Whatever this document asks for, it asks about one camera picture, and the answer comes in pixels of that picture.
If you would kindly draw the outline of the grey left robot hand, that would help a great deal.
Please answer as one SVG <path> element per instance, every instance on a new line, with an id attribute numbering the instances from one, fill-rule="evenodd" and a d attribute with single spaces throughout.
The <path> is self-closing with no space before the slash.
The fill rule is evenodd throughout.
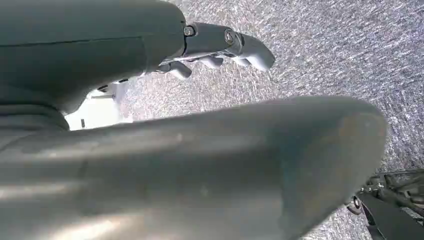
<path id="1" fill-rule="evenodd" d="M 387 120 L 299 96 L 70 130 L 89 92 L 182 60 L 268 70 L 272 53 L 161 0 L 0 3 L 3 240 L 295 240 L 380 164 Z"/>

